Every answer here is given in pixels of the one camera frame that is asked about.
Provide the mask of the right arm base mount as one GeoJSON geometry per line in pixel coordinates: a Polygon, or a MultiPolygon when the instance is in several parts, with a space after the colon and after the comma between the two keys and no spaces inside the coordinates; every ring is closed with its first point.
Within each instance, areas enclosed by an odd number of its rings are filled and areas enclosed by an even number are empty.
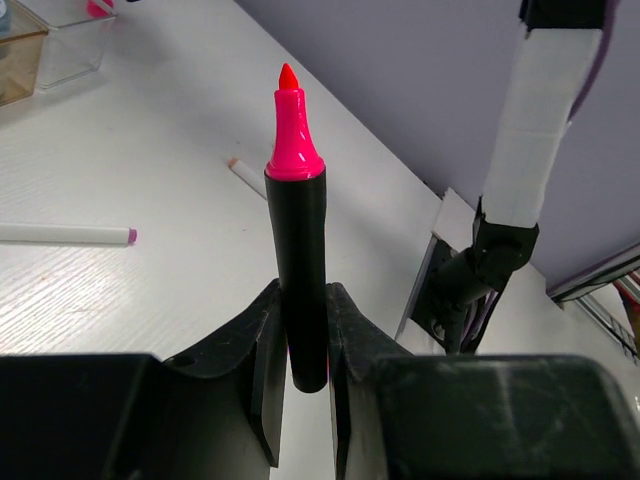
{"type": "Polygon", "coordinates": [[[472,253],[431,239],[398,335],[414,323],[448,355],[477,351],[507,280],[475,266],[472,253]]]}

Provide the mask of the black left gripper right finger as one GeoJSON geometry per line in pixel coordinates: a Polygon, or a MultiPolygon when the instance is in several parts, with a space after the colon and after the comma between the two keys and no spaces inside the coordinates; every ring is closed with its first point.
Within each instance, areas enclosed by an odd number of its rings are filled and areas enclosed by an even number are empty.
{"type": "Polygon", "coordinates": [[[575,355],[417,356],[326,288],[339,479],[635,479],[639,429],[575,355]]]}

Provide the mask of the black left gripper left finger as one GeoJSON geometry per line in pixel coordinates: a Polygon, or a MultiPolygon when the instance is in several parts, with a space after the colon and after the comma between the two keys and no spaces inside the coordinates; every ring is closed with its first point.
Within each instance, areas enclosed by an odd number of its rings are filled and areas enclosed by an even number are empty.
{"type": "Polygon", "coordinates": [[[3,356],[5,479],[265,479],[279,460],[286,371],[280,291],[160,360],[3,356]]]}

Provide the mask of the pink highlighter cap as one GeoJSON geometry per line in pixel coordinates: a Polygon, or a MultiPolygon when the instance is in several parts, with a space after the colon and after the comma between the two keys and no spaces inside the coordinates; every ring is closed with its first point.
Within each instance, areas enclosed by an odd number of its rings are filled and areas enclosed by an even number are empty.
{"type": "Polygon", "coordinates": [[[113,0],[88,0],[86,12],[91,18],[105,18],[115,13],[113,0]]]}

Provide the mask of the black pink highlighter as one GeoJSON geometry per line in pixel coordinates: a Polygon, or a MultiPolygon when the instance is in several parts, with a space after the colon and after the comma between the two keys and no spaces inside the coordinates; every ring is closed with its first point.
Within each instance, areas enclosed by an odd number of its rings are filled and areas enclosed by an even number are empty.
{"type": "Polygon", "coordinates": [[[287,63],[274,102],[275,142],[264,178],[281,315],[294,385],[315,393],[327,383],[326,164],[312,140],[305,91],[287,63]]]}

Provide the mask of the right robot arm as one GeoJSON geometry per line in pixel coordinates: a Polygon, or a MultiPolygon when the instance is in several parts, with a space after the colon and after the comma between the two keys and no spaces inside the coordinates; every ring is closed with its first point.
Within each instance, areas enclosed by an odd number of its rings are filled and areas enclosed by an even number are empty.
{"type": "Polygon", "coordinates": [[[617,6],[615,1],[522,2],[522,40],[472,244],[453,258],[448,277],[456,302],[503,290],[530,260],[559,145],[599,73],[617,6]]]}

